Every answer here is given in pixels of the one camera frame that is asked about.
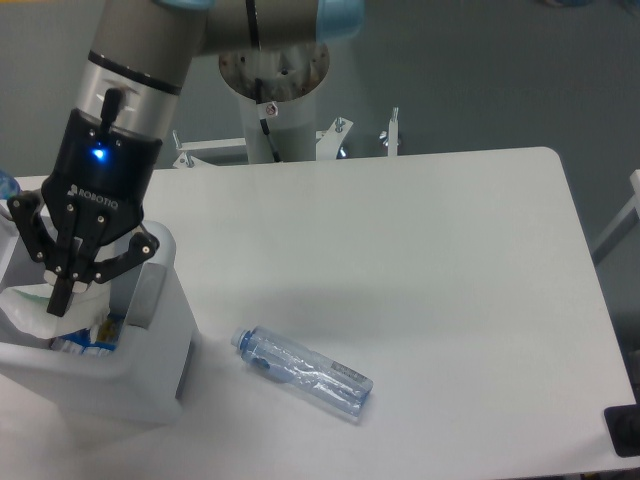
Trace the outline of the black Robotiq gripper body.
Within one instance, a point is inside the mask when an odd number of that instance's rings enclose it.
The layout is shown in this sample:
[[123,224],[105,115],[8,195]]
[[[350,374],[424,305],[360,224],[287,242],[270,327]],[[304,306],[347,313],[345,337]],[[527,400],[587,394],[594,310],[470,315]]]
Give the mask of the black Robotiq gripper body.
[[71,111],[53,172],[41,194],[55,228],[63,205],[75,204],[69,275],[81,243],[100,248],[96,261],[128,249],[144,218],[143,199],[162,146],[159,139],[129,132],[79,109]]

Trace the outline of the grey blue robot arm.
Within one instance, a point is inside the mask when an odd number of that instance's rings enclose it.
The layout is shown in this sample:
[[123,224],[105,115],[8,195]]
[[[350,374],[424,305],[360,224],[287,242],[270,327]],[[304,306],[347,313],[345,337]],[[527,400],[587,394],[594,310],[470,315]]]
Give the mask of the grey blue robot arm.
[[192,60],[356,35],[361,1],[108,1],[52,173],[8,199],[49,314],[150,259],[143,199]]

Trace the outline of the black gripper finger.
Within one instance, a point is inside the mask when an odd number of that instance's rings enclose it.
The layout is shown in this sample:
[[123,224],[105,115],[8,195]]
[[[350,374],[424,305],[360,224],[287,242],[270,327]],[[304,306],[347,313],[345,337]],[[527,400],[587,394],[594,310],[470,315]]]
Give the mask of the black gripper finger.
[[96,261],[100,248],[84,240],[74,260],[74,292],[85,292],[92,283],[108,281],[151,259],[160,246],[159,240],[147,231],[136,231],[130,238],[128,249],[115,257]]
[[73,294],[73,281],[69,275],[71,250],[74,246],[75,204],[63,205],[62,220],[53,239],[40,211],[44,200],[39,191],[26,191],[11,197],[8,208],[20,237],[36,263],[45,265],[45,280],[53,285],[47,312],[63,317]]

